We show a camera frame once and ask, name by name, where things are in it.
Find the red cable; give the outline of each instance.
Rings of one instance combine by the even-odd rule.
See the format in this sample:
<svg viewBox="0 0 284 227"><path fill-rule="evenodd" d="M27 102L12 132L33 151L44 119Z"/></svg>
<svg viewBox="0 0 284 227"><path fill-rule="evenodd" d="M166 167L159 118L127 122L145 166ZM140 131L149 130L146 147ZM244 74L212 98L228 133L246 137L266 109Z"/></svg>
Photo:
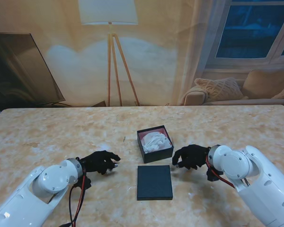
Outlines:
<svg viewBox="0 0 284 227"><path fill-rule="evenodd" d="M81 195L80 195L80 198L79 198L79 203L78 203L78 206L77 206L77 211L76 211L75 216L77 216L78 211L79 211L79 207L80 207L80 204L81 204L81 198L82 198L83 189L84 189L84 182L85 182L85 175L83 175L82 188L81 188Z"/></svg>
<svg viewBox="0 0 284 227"><path fill-rule="evenodd" d="M222 177L220 177L219 175L217 175L216 172L210 167L209 162L208 162L208 155L207 155L206 158L205 158L205 162L206 162L207 167L212 171L212 173L213 173L219 180L221 180L221 181L223 181L224 183L228 184L229 186L235 188L232 183L230 183L229 181L227 181L227 180L225 180L224 178L222 178Z"/></svg>

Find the tissue paper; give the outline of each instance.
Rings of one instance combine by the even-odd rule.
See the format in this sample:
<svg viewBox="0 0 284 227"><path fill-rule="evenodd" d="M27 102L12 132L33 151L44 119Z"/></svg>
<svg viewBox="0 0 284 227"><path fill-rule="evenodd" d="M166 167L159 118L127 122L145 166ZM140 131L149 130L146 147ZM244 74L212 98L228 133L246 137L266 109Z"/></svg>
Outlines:
<svg viewBox="0 0 284 227"><path fill-rule="evenodd" d="M146 134L141 143L145 153L167 149L172 146L169 139L163 133L157 131Z"/></svg>

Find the lamp shade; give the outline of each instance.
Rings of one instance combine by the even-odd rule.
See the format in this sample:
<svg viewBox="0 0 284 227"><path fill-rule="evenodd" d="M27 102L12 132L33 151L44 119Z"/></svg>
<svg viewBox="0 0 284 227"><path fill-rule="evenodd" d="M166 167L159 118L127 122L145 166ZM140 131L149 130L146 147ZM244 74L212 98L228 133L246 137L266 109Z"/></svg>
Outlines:
<svg viewBox="0 0 284 227"><path fill-rule="evenodd" d="M138 18L134 0L78 0L84 25L136 25Z"/></svg>

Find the pink box lining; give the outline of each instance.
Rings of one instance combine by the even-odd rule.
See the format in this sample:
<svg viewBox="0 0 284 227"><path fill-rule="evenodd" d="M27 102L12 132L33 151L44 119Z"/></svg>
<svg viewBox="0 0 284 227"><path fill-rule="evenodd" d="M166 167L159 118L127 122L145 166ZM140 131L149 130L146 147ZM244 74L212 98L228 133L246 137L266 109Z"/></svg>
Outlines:
<svg viewBox="0 0 284 227"><path fill-rule="evenodd" d="M140 133L139 133L139 138L140 138L140 140L142 140L142 138L143 138L144 136L146 136L148 133L151 133L151 132L154 132L154 131L161 132L161 133L163 133L163 134L168 138L165 129L164 129L164 128L160 128L160 129L154 129L154 130L150 130L150 131L140 132Z"/></svg>

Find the marble table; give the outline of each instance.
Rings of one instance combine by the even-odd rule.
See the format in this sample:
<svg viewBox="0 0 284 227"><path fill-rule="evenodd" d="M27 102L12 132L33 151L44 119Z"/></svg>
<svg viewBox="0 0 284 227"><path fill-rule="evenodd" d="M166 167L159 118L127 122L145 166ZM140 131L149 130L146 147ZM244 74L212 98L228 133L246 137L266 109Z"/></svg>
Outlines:
<svg viewBox="0 0 284 227"><path fill-rule="evenodd" d="M117 169L90 173L77 225L89 227L261 227L236 191L197 171L171 165L173 200L137 201L137 166L144 165L137 130L165 125L175 151L188 144L252 145L284 173L284 107L158 106L8 109L0 114L0 204L36 166L97 150L117 153ZM148 165L170 165L171 158ZM73 192L72 209L80 196ZM44 226L69 221L65 196Z"/></svg>

